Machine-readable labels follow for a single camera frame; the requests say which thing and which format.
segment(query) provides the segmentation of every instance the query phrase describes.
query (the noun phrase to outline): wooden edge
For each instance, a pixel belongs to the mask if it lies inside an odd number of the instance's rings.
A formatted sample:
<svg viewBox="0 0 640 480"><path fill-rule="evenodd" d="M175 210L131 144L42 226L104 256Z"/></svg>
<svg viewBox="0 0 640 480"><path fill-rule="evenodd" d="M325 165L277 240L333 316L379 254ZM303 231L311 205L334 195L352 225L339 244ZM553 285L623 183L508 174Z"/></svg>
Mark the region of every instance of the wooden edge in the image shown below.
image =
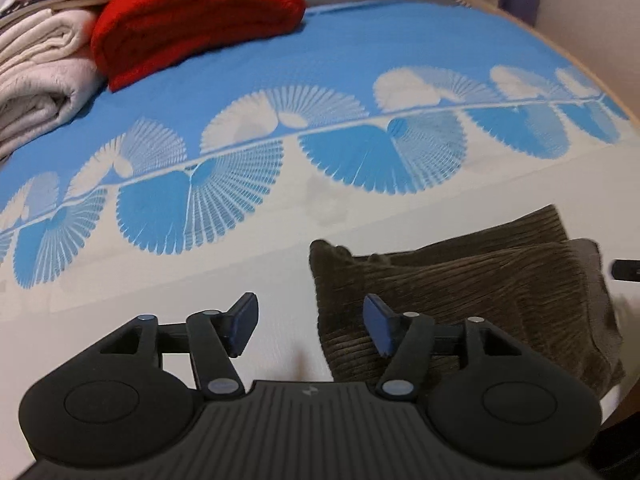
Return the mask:
<svg viewBox="0 0 640 480"><path fill-rule="evenodd" d="M623 103L623 101L616 95L616 93L611 90L609 85L607 85L602 79L600 79L597 75L595 75L583 62L581 62L577 57L573 56L569 51L559 46L558 44L551 41L544 34L538 32L535 28L529 27L524 22L521 22L518 18L511 16L509 13L504 12L498 7L493 6L492 4L484 1L484 0L463 0L468 3L472 7L476 7L478 9L484 10L485 12L489 12L491 14L496 14L497 16L501 16L511 23L515 23L519 27L525 29L529 34L534 35L539 40L544 41L549 47L554 49L558 54L567 58L571 63L577 66L582 72L584 72L590 79L592 79L600 88L602 88L608 95L613 99L613 101L620 107L620 109L629 117L631 123L638 129L640 129L640 121L636 117L636 115Z"/></svg>

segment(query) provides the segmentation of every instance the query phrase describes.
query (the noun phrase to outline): folded white towel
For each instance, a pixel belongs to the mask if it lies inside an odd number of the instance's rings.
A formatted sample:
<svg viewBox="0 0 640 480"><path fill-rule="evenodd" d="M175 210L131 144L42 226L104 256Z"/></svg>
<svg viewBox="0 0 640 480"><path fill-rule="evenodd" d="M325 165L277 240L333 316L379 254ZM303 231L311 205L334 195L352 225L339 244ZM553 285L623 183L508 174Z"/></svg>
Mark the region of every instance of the folded white towel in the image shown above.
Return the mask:
<svg viewBox="0 0 640 480"><path fill-rule="evenodd" d="M36 64L0 85L0 158L69 122L104 78L87 48Z"/></svg>
<svg viewBox="0 0 640 480"><path fill-rule="evenodd" d="M43 9L0 34L0 85L40 63L73 54L89 43L97 15L85 9Z"/></svg>

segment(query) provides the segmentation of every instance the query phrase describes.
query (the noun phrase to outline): black device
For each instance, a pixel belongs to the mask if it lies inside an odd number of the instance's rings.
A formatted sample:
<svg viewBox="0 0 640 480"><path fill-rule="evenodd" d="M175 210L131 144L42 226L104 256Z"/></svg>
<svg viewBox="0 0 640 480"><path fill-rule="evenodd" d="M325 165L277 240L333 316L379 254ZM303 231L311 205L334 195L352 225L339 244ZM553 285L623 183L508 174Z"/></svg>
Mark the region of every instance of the black device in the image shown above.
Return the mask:
<svg viewBox="0 0 640 480"><path fill-rule="evenodd" d="M230 357L258 321L228 312L160 325L140 315L35 383L18 418L36 462L24 480L594 479L580 460L600 427L580 381L479 317L438 325L363 305L376 385L255 381ZM196 389L162 370L189 353ZM461 369L420 393L432 356Z"/></svg>

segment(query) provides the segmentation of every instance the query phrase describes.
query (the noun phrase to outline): red towel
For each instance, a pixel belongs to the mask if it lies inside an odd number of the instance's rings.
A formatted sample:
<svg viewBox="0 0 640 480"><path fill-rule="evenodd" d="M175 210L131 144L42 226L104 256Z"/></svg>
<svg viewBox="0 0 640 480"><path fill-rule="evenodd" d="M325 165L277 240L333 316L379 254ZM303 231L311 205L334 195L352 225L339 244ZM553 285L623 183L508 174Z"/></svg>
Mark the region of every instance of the red towel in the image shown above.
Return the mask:
<svg viewBox="0 0 640 480"><path fill-rule="evenodd" d="M91 39L116 91L201 52L294 30L304 0L111 0Z"/></svg>

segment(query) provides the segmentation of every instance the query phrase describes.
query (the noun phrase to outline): bed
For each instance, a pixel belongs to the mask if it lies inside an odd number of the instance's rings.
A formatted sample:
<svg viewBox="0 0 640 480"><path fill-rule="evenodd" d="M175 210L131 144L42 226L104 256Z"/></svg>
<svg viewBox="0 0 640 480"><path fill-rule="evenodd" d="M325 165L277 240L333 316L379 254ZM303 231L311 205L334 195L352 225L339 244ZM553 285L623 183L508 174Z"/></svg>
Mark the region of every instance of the bed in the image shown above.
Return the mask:
<svg viewBox="0 0 640 480"><path fill-rule="evenodd" d="M251 290L245 384L331 380L316 238L408 250L555 203L605 262L640 254L639 137L594 78L461 0L308 1L296 33L104 91L0 170L0 478L30 463L27 387L140 313L181 322ZM609 286L625 335L638 290ZM165 367L192 383L188 358Z"/></svg>

